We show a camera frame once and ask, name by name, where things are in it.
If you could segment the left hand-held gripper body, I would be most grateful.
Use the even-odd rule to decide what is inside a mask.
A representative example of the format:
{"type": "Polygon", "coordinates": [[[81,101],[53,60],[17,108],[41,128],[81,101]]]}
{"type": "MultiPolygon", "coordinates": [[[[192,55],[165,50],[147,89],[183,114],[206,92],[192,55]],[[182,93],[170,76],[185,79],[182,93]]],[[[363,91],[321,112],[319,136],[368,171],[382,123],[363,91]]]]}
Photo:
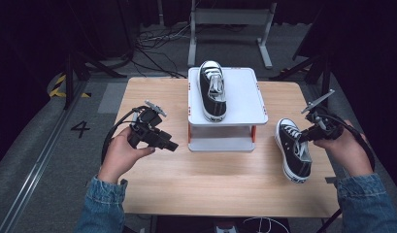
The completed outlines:
{"type": "Polygon", "coordinates": [[[164,132],[157,128],[162,122],[160,116],[166,117],[166,113],[157,105],[149,100],[145,101],[145,106],[137,108],[130,124],[132,136],[128,139],[129,145],[135,149],[140,142],[147,143],[150,147],[164,149],[167,138],[164,132]]]}

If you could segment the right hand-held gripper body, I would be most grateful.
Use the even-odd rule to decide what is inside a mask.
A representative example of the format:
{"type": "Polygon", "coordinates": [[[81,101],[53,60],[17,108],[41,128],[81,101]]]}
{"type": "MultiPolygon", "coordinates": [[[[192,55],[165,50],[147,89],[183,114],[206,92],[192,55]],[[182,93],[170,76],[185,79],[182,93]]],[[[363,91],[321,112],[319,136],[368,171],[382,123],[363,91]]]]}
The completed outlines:
{"type": "Polygon", "coordinates": [[[322,102],[326,100],[335,92],[334,89],[330,89],[326,94],[320,96],[313,102],[309,102],[307,107],[302,111],[307,112],[305,119],[313,124],[314,133],[311,133],[315,140],[335,140],[340,137],[343,133],[341,124],[343,121],[332,114],[322,102]]]}

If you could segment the black canvas sneaker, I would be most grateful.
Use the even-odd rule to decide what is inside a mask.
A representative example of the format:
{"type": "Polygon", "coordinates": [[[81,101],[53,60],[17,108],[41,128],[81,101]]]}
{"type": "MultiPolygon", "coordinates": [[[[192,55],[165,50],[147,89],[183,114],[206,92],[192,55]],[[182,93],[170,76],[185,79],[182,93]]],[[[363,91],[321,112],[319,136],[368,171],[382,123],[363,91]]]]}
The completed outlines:
{"type": "Polygon", "coordinates": [[[203,112],[208,121],[220,122],[226,116],[226,93],[221,66],[212,60],[205,61],[198,71],[198,88],[203,112]]]}
{"type": "Polygon", "coordinates": [[[289,118],[276,125],[275,139],[282,155],[285,176],[294,183],[304,183],[311,174],[312,158],[307,142],[301,142],[301,131],[289,118]]]}

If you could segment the white two-tier shoe rack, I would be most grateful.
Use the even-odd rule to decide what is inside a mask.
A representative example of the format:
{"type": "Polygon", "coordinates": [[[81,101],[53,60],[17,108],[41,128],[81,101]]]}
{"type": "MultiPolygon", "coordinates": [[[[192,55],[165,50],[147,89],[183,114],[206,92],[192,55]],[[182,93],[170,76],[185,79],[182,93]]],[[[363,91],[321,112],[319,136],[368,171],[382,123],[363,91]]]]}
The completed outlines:
{"type": "Polygon", "coordinates": [[[188,70],[188,147],[191,151],[255,149],[256,126],[266,124],[267,110],[255,73],[250,68],[222,69],[226,89],[226,116],[221,122],[205,118],[198,88],[199,68],[188,70]]]}

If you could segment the person's right hand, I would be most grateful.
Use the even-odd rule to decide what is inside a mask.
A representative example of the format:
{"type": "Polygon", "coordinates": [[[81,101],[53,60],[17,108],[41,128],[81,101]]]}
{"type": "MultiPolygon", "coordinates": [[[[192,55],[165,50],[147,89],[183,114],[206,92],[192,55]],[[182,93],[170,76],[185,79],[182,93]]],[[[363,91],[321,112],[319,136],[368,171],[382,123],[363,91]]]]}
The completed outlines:
{"type": "Polygon", "coordinates": [[[328,150],[351,177],[374,173],[366,151],[347,129],[336,140],[315,140],[314,144],[328,150]]]}

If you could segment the person's left hand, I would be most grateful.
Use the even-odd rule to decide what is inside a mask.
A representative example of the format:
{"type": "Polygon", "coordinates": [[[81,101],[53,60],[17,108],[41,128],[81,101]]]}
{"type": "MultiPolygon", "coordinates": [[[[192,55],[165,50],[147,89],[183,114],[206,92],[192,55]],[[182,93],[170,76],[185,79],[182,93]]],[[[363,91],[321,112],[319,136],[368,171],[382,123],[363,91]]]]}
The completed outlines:
{"type": "Polygon", "coordinates": [[[139,159],[155,152],[155,148],[152,147],[133,149],[128,143],[131,133],[131,128],[126,127],[113,137],[97,175],[98,180],[106,183],[118,183],[118,179],[129,171],[139,159]]]}

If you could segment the black tripod stand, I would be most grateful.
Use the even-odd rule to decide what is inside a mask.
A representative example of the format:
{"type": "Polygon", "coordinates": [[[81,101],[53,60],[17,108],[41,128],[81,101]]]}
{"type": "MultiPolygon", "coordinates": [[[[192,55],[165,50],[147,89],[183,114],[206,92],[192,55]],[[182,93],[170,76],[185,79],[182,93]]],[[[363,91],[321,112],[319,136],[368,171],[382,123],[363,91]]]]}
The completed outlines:
{"type": "Polygon", "coordinates": [[[102,64],[100,61],[97,61],[89,55],[81,51],[70,50],[65,61],[65,110],[69,109],[75,98],[74,75],[77,75],[79,81],[88,81],[90,78],[89,69],[86,67],[86,63],[90,63],[101,72],[104,72],[113,78],[124,78],[124,75],[121,75],[120,73],[114,71],[112,68],[102,64]]]}
{"type": "Polygon", "coordinates": [[[281,72],[279,75],[270,78],[270,81],[283,81],[284,79],[289,78],[291,75],[296,74],[302,69],[310,67],[307,75],[304,78],[304,81],[308,84],[314,84],[319,79],[322,79],[321,95],[324,95],[330,89],[330,65],[331,63],[328,55],[316,55],[306,59],[305,61],[302,61],[301,63],[295,65],[292,68],[289,68],[286,71],[281,72]]]}

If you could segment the yellow black striped tape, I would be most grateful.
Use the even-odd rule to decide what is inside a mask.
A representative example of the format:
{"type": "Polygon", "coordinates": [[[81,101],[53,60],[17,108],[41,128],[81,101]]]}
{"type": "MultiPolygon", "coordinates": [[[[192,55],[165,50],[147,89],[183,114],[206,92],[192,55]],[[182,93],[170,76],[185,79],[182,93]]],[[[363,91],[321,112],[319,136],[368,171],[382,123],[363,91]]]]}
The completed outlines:
{"type": "MultiPolygon", "coordinates": [[[[61,75],[55,82],[52,90],[49,93],[50,97],[67,97],[66,92],[61,92],[60,91],[60,87],[62,86],[62,84],[64,83],[64,81],[66,80],[66,75],[61,75]]],[[[83,98],[90,98],[92,96],[92,93],[90,92],[84,92],[81,94],[81,97],[83,98]]]]}

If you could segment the white red device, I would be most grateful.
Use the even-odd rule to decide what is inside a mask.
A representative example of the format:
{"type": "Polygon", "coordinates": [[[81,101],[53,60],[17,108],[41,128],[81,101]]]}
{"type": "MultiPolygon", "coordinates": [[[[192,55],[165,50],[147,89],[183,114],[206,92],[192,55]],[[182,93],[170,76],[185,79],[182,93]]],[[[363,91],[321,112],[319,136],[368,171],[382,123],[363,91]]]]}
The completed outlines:
{"type": "Polygon", "coordinates": [[[215,233],[239,233],[239,230],[233,222],[216,222],[215,233]]]}

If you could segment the grey metal stand frame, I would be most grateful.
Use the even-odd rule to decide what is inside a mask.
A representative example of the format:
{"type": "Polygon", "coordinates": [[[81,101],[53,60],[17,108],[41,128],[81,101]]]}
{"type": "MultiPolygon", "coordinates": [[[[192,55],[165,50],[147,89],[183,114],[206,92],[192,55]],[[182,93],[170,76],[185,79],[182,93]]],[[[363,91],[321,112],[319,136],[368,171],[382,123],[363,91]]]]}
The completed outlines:
{"type": "Polygon", "coordinates": [[[187,65],[195,65],[197,38],[197,24],[237,24],[237,25],[263,25],[264,31],[256,40],[264,66],[272,69],[273,64],[267,50],[267,39],[273,24],[274,15],[278,3],[273,1],[268,9],[201,9],[197,6],[197,0],[191,0],[190,8],[190,41],[187,65]]]}

